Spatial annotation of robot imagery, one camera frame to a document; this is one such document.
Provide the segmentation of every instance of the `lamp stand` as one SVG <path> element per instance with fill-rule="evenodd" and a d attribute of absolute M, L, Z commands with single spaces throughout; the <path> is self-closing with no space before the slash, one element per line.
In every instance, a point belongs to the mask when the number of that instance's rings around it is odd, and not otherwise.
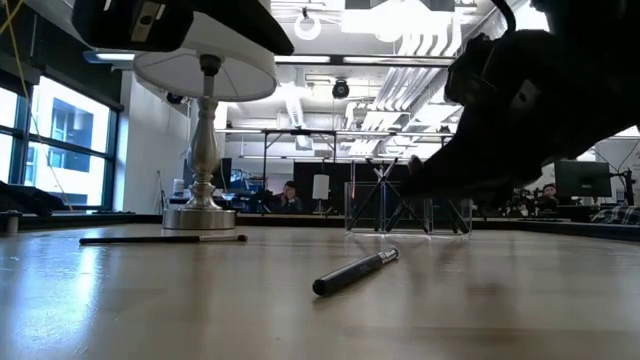
<path fill-rule="evenodd" d="M 186 205 L 165 209 L 162 226 L 179 230 L 235 229 L 235 211 L 223 210 L 213 201 L 213 174 L 220 169 L 220 151 L 213 126 L 218 101 L 213 97 L 214 78 L 222 61 L 213 55 L 200 56 L 204 74 L 203 95 L 198 98 L 198 125 L 187 150 L 187 166 L 193 172 L 191 199 Z"/>

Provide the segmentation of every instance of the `lamp shade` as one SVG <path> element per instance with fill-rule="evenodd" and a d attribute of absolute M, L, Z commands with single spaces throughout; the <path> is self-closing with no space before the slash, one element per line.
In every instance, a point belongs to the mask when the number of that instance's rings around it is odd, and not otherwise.
<path fill-rule="evenodd" d="M 313 199 L 329 200 L 329 175 L 313 176 Z"/>
<path fill-rule="evenodd" d="M 260 2 L 271 9 L 270 0 Z M 144 81 L 171 93 L 199 97 L 204 83 L 200 55 L 214 55 L 222 60 L 214 85 L 214 96 L 219 101 L 258 100 L 276 89 L 271 52 L 197 12 L 182 48 L 170 53 L 136 54 L 133 70 Z"/>

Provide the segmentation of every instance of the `wooden table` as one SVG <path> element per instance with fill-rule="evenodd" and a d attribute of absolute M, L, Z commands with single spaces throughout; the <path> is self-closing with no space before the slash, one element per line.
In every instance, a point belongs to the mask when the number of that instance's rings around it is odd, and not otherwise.
<path fill-rule="evenodd" d="M 79 247 L 127 225 L 0 238 L 1 359 L 640 358 L 640 247 L 246 228 L 249 242 Z M 313 280 L 389 245 L 334 297 Z"/>

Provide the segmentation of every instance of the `security camera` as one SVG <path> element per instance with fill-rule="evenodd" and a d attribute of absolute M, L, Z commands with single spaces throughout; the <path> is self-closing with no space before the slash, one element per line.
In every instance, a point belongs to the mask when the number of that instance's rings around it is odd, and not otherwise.
<path fill-rule="evenodd" d="M 333 85 L 333 94 L 334 99 L 342 100 L 349 96 L 349 85 L 347 85 L 347 80 L 338 79 L 336 80 L 336 84 Z"/>
<path fill-rule="evenodd" d="M 181 105 L 184 103 L 185 97 L 168 92 L 167 101 L 169 102 L 169 104 L 172 104 L 172 105 Z"/>

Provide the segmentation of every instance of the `metal frame structure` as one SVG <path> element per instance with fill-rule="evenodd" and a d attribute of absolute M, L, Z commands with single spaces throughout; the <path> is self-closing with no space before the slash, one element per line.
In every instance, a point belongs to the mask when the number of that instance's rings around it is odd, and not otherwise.
<path fill-rule="evenodd" d="M 33 99 L 33 85 L 28 87 L 29 97 Z M 116 167 L 116 139 L 118 138 L 118 119 L 120 109 L 115 109 L 108 104 L 110 110 L 108 133 L 107 136 L 107 148 L 106 152 L 102 153 L 83 146 L 66 143 L 64 141 L 55 140 L 44 135 L 38 137 L 36 134 L 31 134 L 29 128 L 31 126 L 32 116 L 30 114 L 30 104 L 27 103 L 25 97 L 18 94 L 18 104 L 16 108 L 16 117 L 13 127 L 0 125 L 0 134 L 9 135 L 13 138 L 13 146 L 10 156 L 10 170 L 9 170 L 9 183 L 10 184 L 24 184 L 26 175 L 26 163 L 27 155 L 29 152 L 29 143 L 40 143 L 49 146 L 54 146 L 62 150 L 73 151 L 79 154 L 85 154 L 89 156 L 99 157 L 105 160 L 104 178 L 102 185 L 102 204 L 97 206 L 88 205 L 73 205 L 74 210 L 111 210 L 113 208 L 113 186 L 115 181 L 115 167 Z"/>

